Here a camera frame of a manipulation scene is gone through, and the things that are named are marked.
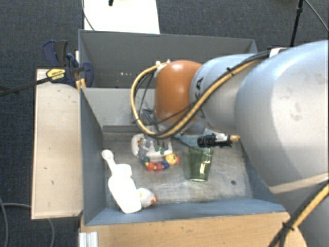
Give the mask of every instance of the colorful toy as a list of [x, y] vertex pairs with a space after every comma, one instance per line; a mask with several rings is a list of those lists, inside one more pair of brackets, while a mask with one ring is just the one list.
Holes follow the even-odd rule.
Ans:
[[165, 159], [169, 165], [175, 165], [179, 163], [179, 156], [176, 156], [173, 153], [166, 155]]
[[173, 153], [166, 155], [164, 159], [164, 161], [160, 162], [150, 162], [150, 158], [145, 156], [143, 157], [141, 162], [146, 166], [148, 171], [155, 170], [157, 172], [160, 172], [164, 169], [168, 169], [171, 165], [178, 164], [179, 162], [179, 156], [176, 156]]

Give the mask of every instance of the gray bin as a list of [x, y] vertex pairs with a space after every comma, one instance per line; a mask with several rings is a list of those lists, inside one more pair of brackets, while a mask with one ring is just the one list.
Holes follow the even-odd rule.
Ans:
[[[256, 52], [253, 40], [80, 30], [79, 52], [80, 61], [92, 61], [95, 70], [94, 87], [82, 89], [80, 95], [85, 225], [284, 211], [239, 143], [215, 149], [204, 183], [185, 178], [187, 147], [181, 142], [172, 142], [181, 162], [161, 172], [147, 172], [130, 149], [131, 137], [139, 130], [132, 120], [127, 88], [140, 70], [167, 58], [204, 63], [218, 56]], [[150, 107], [153, 95], [149, 90], [145, 98]], [[134, 214], [120, 211], [107, 187], [111, 172], [101, 157], [103, 149], [111, 149], [117, 163], [132, 166], [136, 187], [155, 192], [156, 205]]]

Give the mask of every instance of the white object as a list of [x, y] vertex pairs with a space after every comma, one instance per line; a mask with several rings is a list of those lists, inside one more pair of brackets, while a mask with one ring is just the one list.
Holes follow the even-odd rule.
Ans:
[[98, 247], [98, 233], [79, 233], [79, 247]]
[[149, 189], [141, 187], [137, 191], [143, 208], [149, 207], [156, 202], [157, 196]]
[[112, 172], [112, 176], [108, 180], [108, 188], [121, 210], [126, 214], [141, 210], [139, 193], [131, 178], [131, 166], [127, 164], [117, 165], [110, 150], [103, 150], [102, 157], [107, 161]]
[[[85, 15], [95, 30], [160, 34], [155, 0], [84, 0]], [[88, 22], [84, 28], [91, 30]]]
[[[141, 138], [144, 138], [143, 134], [136, 134], [132, 138], [132, 152], [134, 156], [137, 156], [138, 154], [138, 150], [139, 150], [138, 140], [140, 140]], [[162, 156], [166, 156], [167, 154], [171, 154], [171, 153], [173, 153], [173, 147], [171, 145], [171, 142], [169, 141], [168, 150], [166, 150], [164, 154], [161, 154], [160, 151], [156, 152], [154, 149], [154, 145], [151, 144], [146, 156], [148, 156], [150, 158], [150, 161], [152, 162], [152, 161], [159, 161]]]

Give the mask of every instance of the cable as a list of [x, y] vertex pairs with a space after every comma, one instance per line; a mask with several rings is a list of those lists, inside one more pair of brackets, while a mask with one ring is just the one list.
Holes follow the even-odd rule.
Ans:
[[318, 186], [292, 214], [288, 222], [283, 223], [283, 227], [275, 235], [269, 247], [284, 246], [287, 236], [294, 231], [307, 216], [328, 196], [329, 183], [323, 182]]
[[83, 12], [83, 15], [84, 15], [84, 17], [86, 18], [86, 20], [87, 20], [89, 26], [92, 28], [92, 30], [95, 30], [95, 29], [93, 28], [93, 26], [91, 25], [91, 23], [89, 22], [89, 20], [88, 20], [86, 14], [85, 14], [85, 11], [84, 11], [84, 0], [81, 0], [81, 6], [82, 6], [82, 12]]
[[[6, 213], [5, 207], [20, 207], [20, 208], [31, 209], [31, 206], [26, 205], [26, 204], [20, 204], [20, 203], [3, 203], [0, 198], [0, 207], [4, 214], [4, 220], [5, 220], [5, 244], [4, 244], [4, 247], [7, 247], [8, 242], [9, 242], [9, 225], [8, 225], [8, 218], [7, 218], [7, 213]], [[51, 234], [52, 234], [50, 247], [53, 247], [53, 244], [55, 242], [55, 229], [54, 229], [52, 221], [50, 219], [47, 219], [47, 221], [49, 222], [49, 225], [51, 228]]]
[[9, 225], [8, 225], [8, 218], [7, 218], [5, 206], [2, 202], [1, 197], [0, 197], [0, 207], [1, 207], [2, 213], [4, 214], [4, 220], [5, 220], [5, 245], [4, 245], [4, 247], [7, 247], [8, 240], [9, 240]]
[[243, 62], [239, 63], [238, 65], [234, 66], [233, 68], [227, 68], [227, 72], [222, 74], [216, 81], [214, 81], [206, 90], [205, 92], [200, 96], [200, 98], [197, 100], [197, 102], [191, 107], [188, 111], [185, 112], [184, 116], [182, 116], [181, 119], [179, 119], [175, 124], [173, 124], [171, 127], [166, 129], [165, 131], [161, 133], [155, 133], [150, 131], [140, 120], [138, 113], [136, 111], [135, 106], [135, 99], [134, 99], [134, 92], [136, 85], [138, 82], [143, 78], [146, 74], [153, 72], [155, 69], [157, 69], [160, 65], [164, 65], [166, 63], [158, 64], [153, 67], [150, 67], [144, 71], [142, 71], [132, 85], [132, 91], [131, 91], [131, 106], [132, 106], [132, 112], [134, 119], [136, 120], [137, 126], [141, 129], [141, 131], [155, 139], [165, 139], [169, 138], [170, 136], [175, 135], [178, 133], [181, 129], [183, 129], [193, 118], [193, 116], [196, 114], [198, 109], [201, 107], [201, 105], [210, 97], [210, 95], [217, 90], [222, 84], [224, 84], [227, 80], [229, 80], [231, 77], [236, 75], [237, 73], [243, 71], [245, 68], [253, 64], [257, 59], [265, 58], [268, 56], [269, 51], [261, 52], [259, 54], [253, 55]]
[[307, 5], [311, 8], [311, 10], [313, 11], [313, 13], [317, 16], [317, 18], [320, 20], [320, 22], [322, 23], [322, 25], [324, 26], [324, 28], [327, 30], [327, 32], [329, 32], [328, 27], [326, 26], [324, 20], [321, 18], [321, 16], [319, 15], [319, 13], [315, 10], [315, 8], [310, 4], [310, 2], [308, 0], [304, 0]]

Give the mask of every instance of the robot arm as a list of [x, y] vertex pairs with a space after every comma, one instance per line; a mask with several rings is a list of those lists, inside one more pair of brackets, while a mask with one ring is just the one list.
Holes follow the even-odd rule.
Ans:
[[[175, 135], [194, 118], [213, 131], [239, 135], [256, 170], [290, 215], [328, 181], [328, 41], [272, 58], [266, 53], [210, 60], [195, 72], [189, 98], [182, 115], [160, 133], [144, 129], [134, 109], [133, 114], [142, 131], [157, 139]], [[328, 217], [326, 197], [300, 225], [309, 246], [329, 246]]]

